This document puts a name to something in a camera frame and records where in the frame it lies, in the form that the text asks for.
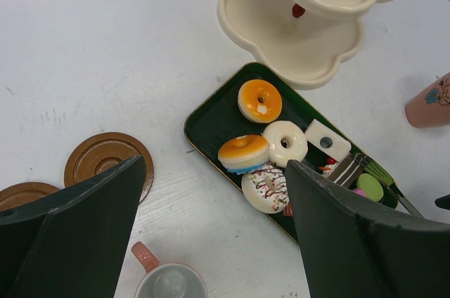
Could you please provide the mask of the pink strawberry cake slice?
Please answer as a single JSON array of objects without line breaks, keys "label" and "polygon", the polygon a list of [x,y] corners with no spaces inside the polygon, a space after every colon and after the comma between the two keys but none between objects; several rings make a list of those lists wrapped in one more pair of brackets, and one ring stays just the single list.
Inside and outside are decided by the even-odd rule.
[{"label": "pink strawberry cake slice", "polygon": [[[328,177],[330,173],[337,167],[338,162],[331,157],[326,158],[326,163],[323,166],[319,166],[318,169],[321,171],[324,177]],[[293,211],[291,203],[283,210],[284,216],[293,217]]]}]

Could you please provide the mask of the pink block cake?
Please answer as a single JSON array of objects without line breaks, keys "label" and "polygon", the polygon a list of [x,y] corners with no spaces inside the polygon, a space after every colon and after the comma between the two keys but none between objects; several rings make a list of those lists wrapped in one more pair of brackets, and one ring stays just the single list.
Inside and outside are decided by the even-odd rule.
[{"label": "pink block cake", "polygon": [[366,196],[366,193],[365,193],[364,190],[362,190],[362,189],[355,188],[355,189],[353,189],[352,191],[353,191],[354,193],[358,194],[358,195],[363,196],[363,197]]}]

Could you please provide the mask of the white block cake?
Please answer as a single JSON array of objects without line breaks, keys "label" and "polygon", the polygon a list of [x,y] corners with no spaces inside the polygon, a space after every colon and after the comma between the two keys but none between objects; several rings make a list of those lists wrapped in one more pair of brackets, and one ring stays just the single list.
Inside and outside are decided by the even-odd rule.
[{"label": "white block cake", "polygon": [[342,161],[352,149],[351,143],[332,129],[314,119],[307,127],[304,135],[309,143],[333,158]]}]

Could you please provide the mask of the metal tongs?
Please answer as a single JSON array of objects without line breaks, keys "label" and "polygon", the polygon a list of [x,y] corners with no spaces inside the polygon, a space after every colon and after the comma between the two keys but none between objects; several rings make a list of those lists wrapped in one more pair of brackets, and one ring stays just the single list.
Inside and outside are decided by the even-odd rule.
[{"label": "metal tongs", "polygon": [[365,170],[373,175],[381,182],[381,184],[388,189],[388,191],[397,198],[397,201],[406,209],[406,211],[412,215],[423,218],[423,215],[413,206],[413,204],[404,196],[404,194],[398,189],[396,182],[391,175],[383,169],[374,159],[363,153],[356,154],[357,162],[361,163]]}]

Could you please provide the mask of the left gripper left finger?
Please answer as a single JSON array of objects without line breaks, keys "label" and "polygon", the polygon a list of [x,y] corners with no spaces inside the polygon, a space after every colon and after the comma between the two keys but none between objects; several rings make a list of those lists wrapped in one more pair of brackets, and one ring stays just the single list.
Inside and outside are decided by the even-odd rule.
[{"label": "left gripper left finger", "polygon": [[1,212],[2,297],[113,297],[146,180],[129,159]]}]

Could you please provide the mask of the chocolate layer cake slice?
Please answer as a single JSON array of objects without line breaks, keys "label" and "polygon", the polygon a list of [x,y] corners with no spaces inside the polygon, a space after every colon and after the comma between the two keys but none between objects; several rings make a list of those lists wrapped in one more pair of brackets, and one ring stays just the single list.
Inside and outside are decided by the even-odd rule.
[{"label": "chocolate layer cake slice", "polygon": [[345,188],[350,188],[366,168],[367,157],[363,153],[348,154],[331,171],[328,180]]}]

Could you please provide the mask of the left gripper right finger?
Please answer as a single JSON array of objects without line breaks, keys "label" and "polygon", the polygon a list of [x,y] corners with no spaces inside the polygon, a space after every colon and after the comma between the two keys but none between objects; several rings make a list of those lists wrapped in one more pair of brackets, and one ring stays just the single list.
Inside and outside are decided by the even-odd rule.
[{"label": "left gripper right finger", "polygon": [[285,177],[312,297],[448,297],[449,225],[386,207],[301,162]]}]

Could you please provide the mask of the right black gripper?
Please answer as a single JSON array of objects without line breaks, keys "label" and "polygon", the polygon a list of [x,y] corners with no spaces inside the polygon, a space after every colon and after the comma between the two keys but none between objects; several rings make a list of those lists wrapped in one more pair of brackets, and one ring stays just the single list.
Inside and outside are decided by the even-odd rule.
[{"label": "right black gripper", "polygon": [[450,210],[450,195],[439,197],[435,200],[437,207],[445,210]]}]

